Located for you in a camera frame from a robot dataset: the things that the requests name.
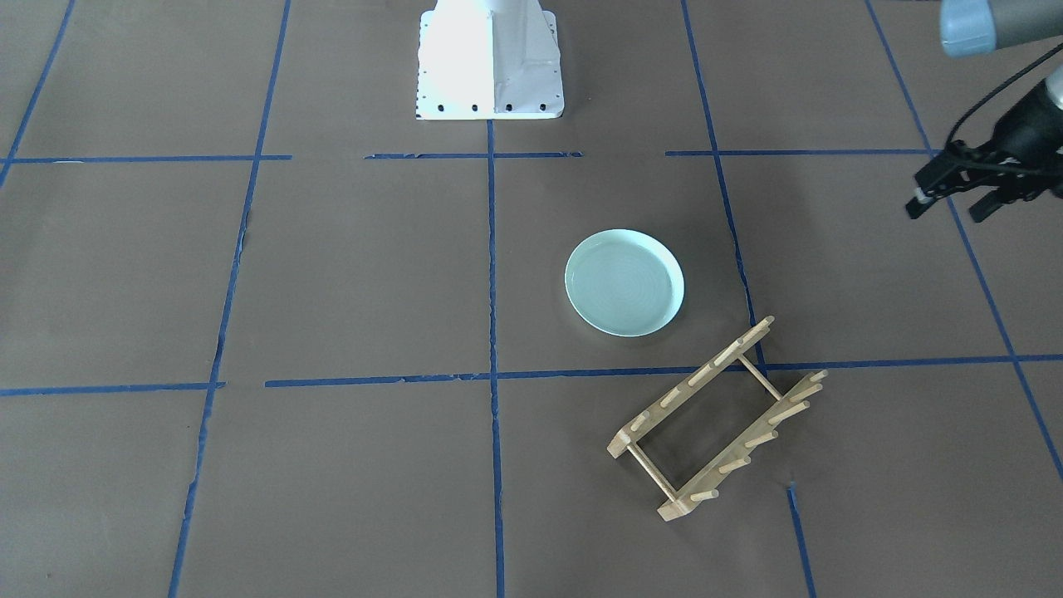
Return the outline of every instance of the light blue plate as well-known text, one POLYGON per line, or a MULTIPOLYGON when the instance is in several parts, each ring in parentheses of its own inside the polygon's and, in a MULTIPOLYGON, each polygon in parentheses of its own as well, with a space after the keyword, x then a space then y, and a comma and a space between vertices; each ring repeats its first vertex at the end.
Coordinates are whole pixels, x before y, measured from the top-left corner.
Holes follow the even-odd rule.
POLYGON ((682 270, 649 235, 614 228, 587 237, 564 267, 564 290, 588 324, 617 337, 643 337, 675 318, 682 270))

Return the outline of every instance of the black cable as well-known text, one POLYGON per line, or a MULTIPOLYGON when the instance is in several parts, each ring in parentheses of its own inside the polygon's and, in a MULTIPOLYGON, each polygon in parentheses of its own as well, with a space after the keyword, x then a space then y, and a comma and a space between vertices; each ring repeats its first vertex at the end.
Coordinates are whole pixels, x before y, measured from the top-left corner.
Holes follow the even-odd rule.
POLYGON ((995 89, 993 89, 984 98, 979 100, 978 103, 971 106, 971 109, 964 113, 964 115, 961 116, 960 119, 956 121, 956 124, 952 125, 952 130, 948 132, 948 137, 945 138, 945 149, 943 153, 945 154, 946 158, 956 164, 957 166, 962 166, 964 168, 977 168, 979 170, 986 170, 990 172, 1026 174, 1029 176, 1063 176, 1063 170, 1035 170, 1032 168, 1006 166, 1002 164, 983 164, 979 161, 972 161, 969 159, 965 159, 962 155, 954 152, 951 149, 952 139, 956 137, 956 133, 960 130, 960 126, 962 126, 963 123, 966 122, 968 118, 971 118, 972 115, 978 112, 978 109, 981 108, 983 105, 985 105, 990 100, 995 98, 1000 91, 1003 91, 1005 89, 1010 87, 1012 83, 1029 74, 1031 70, 1044 64, 1045 61, 1054 56, 1061 50, 1063 50, 1063 44, 1060 44, 1059 46, 1056 46, 1051 50, 1048 50, 1047 52, 1042 54, 1041 57, 1027 65, 1026 68, 1009 76, 1008 80, 1001 83, 1000 85, 997 85, 995 89))

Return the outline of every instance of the white metal bracket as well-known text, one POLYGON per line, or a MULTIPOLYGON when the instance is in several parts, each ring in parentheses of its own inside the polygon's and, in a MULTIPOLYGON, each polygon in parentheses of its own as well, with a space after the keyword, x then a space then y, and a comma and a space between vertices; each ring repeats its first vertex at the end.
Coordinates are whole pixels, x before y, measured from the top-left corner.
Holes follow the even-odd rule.
POLYGON ((630 452, 668 497, 668 501, 657 510, 657 513, 665 522, 682 517, 703 501, 720 496, 716 486, 724 481, 724 478, 739 467, 748 465, 750 463, 749 454, 753 452, 753 449, 777 439, 779 433, 775 431, 775 428, 783 420, 808 409, 809 403, 805 399, 823 390, 823 385, 820 381, 827 376, 826 371, 809 374, 783 395, 745 358, 744 354, 767 336, 769 327, 773 322, 775 319, 769 317, 749 329, 748 332, 712 358, 712 361, 699 368, 697 372, 671 389, 659 400, 654 401, 645 411, 635 416, 635 420, 621 428, 613 437, 612 442, 609 443, 609 455, 613 459, 625 451, 630 452), (639 447, 638 442, 665 417, 672 415, 679 406, 687 403, 687 399, 691 398, 694 393, 701 391, 703 387, 736 361, 741 362, 749 371, 749 374, 775 397, 776 403, 724 450, 720 451, 689 482, 679 490, 675 490, 660 469, 649 461, 646 454, 639 447))
POLYGON ((438 0, 421 15, 417 117, 557 118, 557 18, 538 0, 438 0))

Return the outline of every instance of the plate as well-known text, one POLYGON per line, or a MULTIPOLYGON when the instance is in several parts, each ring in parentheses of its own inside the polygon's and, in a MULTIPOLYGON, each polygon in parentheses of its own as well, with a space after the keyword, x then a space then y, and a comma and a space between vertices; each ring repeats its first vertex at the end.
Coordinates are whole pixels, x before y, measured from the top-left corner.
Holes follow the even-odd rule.
POLYGON ((659 240, 613 228, 576 245, 564 267, 564 290, 587 324, 615 337, 644 337, 678 313, 682 270, 659 240))

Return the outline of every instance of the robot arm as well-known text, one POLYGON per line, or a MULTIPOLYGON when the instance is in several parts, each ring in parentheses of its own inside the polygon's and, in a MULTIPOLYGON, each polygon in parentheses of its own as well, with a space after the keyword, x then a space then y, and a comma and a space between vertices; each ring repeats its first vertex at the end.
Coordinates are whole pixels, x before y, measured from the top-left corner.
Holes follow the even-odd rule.
MULTIPOLYGON (((1063 1, 944 0, 941 30, 949 55, 991 52, 1063 34, 1063 1)), ((976 222, 1005 204, 1031 201, 1045 190, 1063 197, 1063 66, 1000 117, 986 142, 969 147, 951 137, 915 174, 918 187, 906 206, 910 217, 918 218, 939 199, 980 186, 995 188, 971 207, 976 222)))

